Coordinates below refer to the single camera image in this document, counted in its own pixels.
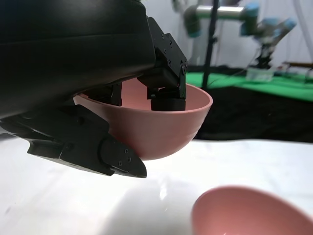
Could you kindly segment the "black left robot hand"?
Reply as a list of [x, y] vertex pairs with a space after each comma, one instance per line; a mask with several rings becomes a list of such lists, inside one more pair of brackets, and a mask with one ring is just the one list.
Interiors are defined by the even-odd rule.
[[79, 94], [120, 107], [138, 78], [154, 111], [185, 109], [187, 60], [138, 0], [3, 0], [0, 126], [28, 153], [81, 170], [145, 178], [138, 155]]

